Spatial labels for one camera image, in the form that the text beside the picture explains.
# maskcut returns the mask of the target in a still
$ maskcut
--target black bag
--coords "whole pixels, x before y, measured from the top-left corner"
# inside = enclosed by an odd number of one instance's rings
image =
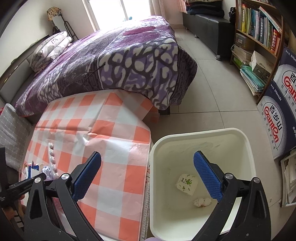
[[[232,24],[235,24],[235,18],[236,18],[235,7],[231,7],[229,12],[229,22],[231,22]]]

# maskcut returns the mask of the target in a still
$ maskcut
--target tile floor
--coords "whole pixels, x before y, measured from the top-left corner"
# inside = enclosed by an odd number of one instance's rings
[[[229,61],[215,60],[215,54],[190,31],[175,30],[178,44],[196,60],[197,75],[180,106],[157,124],[147,123],[155,143],[161,137],[196,131],[235,127],[248,137],[257,176],[265,189],[271,215],[272,238],[281,230],[294,208],[280,208],[281,170],[273,161],[265,128],[256,108],[256,99]]]

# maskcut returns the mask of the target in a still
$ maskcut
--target gray checkered cloth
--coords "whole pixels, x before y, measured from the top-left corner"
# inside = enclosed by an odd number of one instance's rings
[[[31,124],[6,104],[0,115],[0,145],[5,146],[6,165],[19,171]]]

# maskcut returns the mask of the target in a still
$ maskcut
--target purple blanket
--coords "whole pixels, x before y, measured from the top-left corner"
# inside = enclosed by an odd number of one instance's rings
[[[15,108],[19,115],[30,116],[58,98],[124,89],[143,94],[165,110],[181,103],[196,71],[196,62],[178,46],[165,19],[131,20],[71,45],[35,77]]]

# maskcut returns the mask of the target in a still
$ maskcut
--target blue gripper pad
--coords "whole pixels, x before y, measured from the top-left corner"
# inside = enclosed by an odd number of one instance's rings
[[[73,200],[77,202],[78,200],[84,198],[89,186],[91,185],[94,177],[96,176],[98,170],[101,167],[101,162],[101,155],[98,152],[94,154],[94,156],[89,161],[86,161],[86,166],[83,168],[82,172],[80,173],[76,181],[73,183]]]
[[[216,174],[213,172],[212,168],[209,165],[209,161],[205,158],[201,151],[197,151],[194,154],[193,164],[205,187],[207,188],[210,196],[220,202],[223,197],[221,182]]]

